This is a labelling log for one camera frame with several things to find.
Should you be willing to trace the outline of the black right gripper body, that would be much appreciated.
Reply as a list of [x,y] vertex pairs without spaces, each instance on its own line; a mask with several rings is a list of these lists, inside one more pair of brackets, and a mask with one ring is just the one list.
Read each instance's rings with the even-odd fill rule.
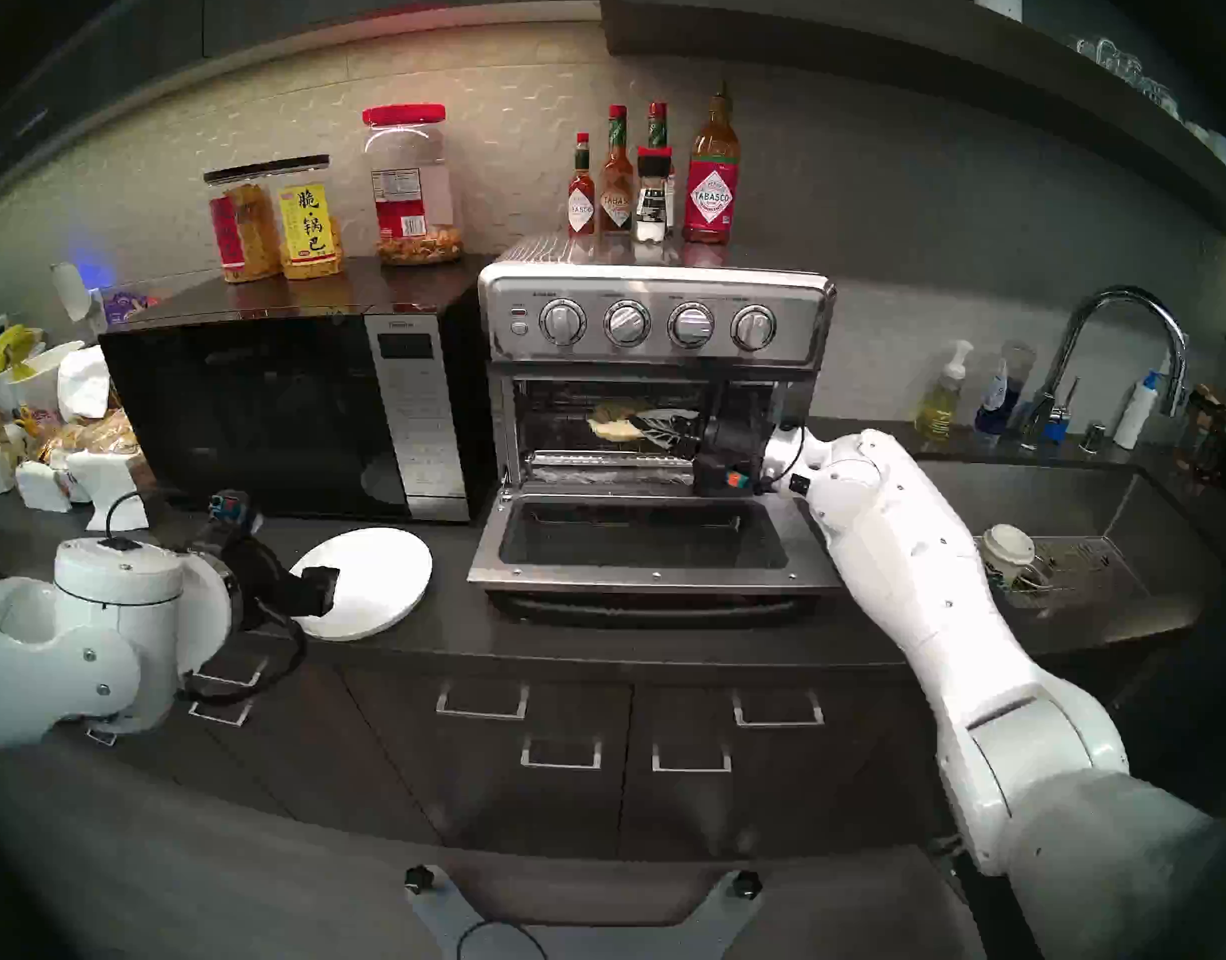
[[699,416],[693,432],[700,438],[691,463],[691,493],[701,498],[761,497],[771,490],[764,476],[766,448],[774,436],[767,421]]

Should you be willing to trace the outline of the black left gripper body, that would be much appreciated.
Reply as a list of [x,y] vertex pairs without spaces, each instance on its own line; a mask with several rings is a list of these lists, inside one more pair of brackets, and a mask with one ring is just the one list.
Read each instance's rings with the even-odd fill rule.
[[261,539],[242,536],[227,546],[227,568],[235,576],[242,596],[240,631],[253,631],[268,622],[265,611],[278,615],[302,615],[297,603],[305,601],[299,577],[293,576]]

